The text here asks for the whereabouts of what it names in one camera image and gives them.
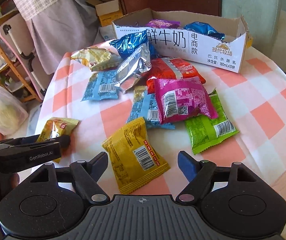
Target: checkered tablecloth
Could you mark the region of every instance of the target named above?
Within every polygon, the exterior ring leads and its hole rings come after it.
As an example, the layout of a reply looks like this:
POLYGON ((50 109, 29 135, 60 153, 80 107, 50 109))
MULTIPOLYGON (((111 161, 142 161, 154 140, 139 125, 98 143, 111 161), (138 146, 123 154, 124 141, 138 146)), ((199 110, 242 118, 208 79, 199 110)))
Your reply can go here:
MULTIPOLYGON (((120 93, 118 100, 83 101, 91 76, 89 68, 65 54, 48 87, 36 133, 51 117, 81 120, 71 135, 69 157, 59 165, 76 160, 90 160, 103 151, 102 142, 121 128, 129 117, 133 93, 120 93)), ((176 195, 188 184, 178 168, 177 154, 185 150, 197 160, 207 159, 218 166, 242 162, 271 185, 286 200, 286 75, 269 58, 254 48, 246 50, 241 73, 194 63, 206 79, 208 92, 217 89, 228 118, 240 133, 193 155, 184 122, 175 130, 148 130, 149 141, 169 163, 171 169, 133 192, 137 195, 176 195)), ((99 185, 112 197, 119 194, 112 166, 99 180, 99 185)))

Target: purple snack package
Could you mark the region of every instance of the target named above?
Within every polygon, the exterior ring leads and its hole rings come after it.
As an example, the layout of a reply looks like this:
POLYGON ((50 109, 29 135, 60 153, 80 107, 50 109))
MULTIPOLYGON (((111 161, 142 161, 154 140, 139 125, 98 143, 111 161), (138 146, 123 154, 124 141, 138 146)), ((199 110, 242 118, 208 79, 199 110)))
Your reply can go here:
POLYGON ((210 119, 218 118, 199 77, 155 79, 154 86, 161 124, 183 121, 198 114, 204 114, 210 119))
POLYGON ((180 27, 181 22, 175 21, 165 21, 165 20, 150 20, 145 26, 151 28, 169 28, 169 29, 176 29, 180 27))

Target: gold snack package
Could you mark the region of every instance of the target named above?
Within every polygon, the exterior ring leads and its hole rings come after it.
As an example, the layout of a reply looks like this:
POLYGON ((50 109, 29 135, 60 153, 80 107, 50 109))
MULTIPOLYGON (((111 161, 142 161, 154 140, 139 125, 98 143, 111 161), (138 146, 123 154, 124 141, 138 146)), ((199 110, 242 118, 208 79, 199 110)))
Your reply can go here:
POLYGON ((105 140, 121 194, 129 194, 166 172, 170 166, 147 141, 143 117, 139 117, 105 140))
MULTIPOLYGON (((48 139, 59 137, 64 134, 70 135, 78 123, 79 121, 76 119, 52 117, 46 121, 36 142, 44 142, 48 139)), ((59 163, 60 160, 61 158, 58 158, 54 161, 59 163)))
POLYGON ((89 67, 91 71, 117 67, 123 61, 119 55, 101 48, 81 49, 74 52, 71 59, 89 67))

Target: silver snack package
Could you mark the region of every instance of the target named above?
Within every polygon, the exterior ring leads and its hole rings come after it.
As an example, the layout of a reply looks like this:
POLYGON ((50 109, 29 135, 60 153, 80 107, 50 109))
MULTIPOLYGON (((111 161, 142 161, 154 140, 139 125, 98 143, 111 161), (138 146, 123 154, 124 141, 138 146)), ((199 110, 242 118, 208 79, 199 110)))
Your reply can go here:
POLYGON ((125 93, 133 87, 144 72, 151 69, 151 58, 148 42, 137 47, 137 49, 118 67, 115 77, 115 87, 125 93))

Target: cardboard box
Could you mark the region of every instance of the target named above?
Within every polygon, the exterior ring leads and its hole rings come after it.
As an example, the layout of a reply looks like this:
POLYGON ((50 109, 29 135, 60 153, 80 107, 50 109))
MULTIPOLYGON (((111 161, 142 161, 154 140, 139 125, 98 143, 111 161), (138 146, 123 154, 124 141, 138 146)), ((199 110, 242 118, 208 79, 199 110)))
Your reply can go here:
POLYGON ((123 16, 119 0, 87 0, 86 2, 95 7, 102 27, 112 24, 113 20, 123 16))
POLYGON ((118 39, 147 29, 149 41, 163 56, 180 57, 236 73, 240 72, 248 39, 247 23, 242 16, 227 19, 186 11, 155 12, 148 8, 127 14, 112 24, 118 39), (179 21, 181 27, 195 21, 205 22, 226 37, 221 42, 187 30, 144 27, 152 19, 179 21))

